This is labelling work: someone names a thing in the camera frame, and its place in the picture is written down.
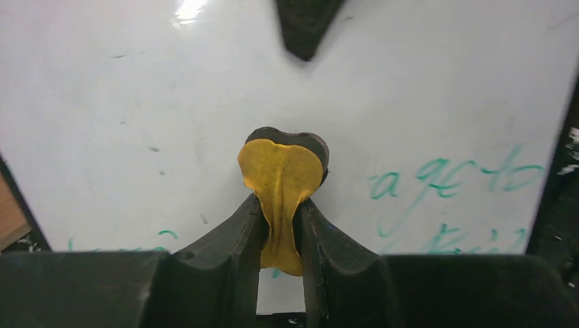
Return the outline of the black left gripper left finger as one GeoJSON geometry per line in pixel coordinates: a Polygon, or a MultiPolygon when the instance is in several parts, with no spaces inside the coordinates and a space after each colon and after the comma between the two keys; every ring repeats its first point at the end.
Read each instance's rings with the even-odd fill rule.
{"type": "Polygon", "coordinates": [[[256,196],[165,251],[1,257],[2,327],[254,327],[263,216],[256,196]]]}

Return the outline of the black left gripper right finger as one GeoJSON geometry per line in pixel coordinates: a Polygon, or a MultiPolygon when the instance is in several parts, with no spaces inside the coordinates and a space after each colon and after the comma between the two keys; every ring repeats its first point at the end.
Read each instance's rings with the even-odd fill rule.
{"type": "Polygon", "coordinates": [[[577,327],[578,304],[531,256],[380,256],[311,200],[296,212],[308,327],[577,327]]]}

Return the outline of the yellow bone-shaped eraser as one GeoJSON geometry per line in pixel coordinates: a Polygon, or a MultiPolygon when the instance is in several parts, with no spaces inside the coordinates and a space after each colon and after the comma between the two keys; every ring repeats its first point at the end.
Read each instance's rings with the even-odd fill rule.
{"type": "Polygon", "coordinates": [[[323,184],[329,148],[314,133],[286,133],[271,126],[254,130],[238,154],[243,183],[253,190],[266,222],[260,267],[300,277],[294,216],[323,184]]]}

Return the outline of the small whiteboard black frame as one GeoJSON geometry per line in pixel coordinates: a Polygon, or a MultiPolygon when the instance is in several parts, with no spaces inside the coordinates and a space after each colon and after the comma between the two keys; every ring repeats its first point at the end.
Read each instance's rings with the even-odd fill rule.
{"type": "Polygon", "coordinates": [[[311,61],[274,1],[2,1],[1,154],[55,251],[196,241],[272,126],[367,249],[520,254],[577,69],[577,1],[347,1],[311,61]]]}

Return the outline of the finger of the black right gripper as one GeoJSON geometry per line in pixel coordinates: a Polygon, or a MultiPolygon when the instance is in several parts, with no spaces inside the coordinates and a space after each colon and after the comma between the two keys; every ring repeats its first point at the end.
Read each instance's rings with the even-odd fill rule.
{"type": "Polygon", "coordinates": [[[276,0],[285,48],[309,62],[345,0],[276,0]]]}

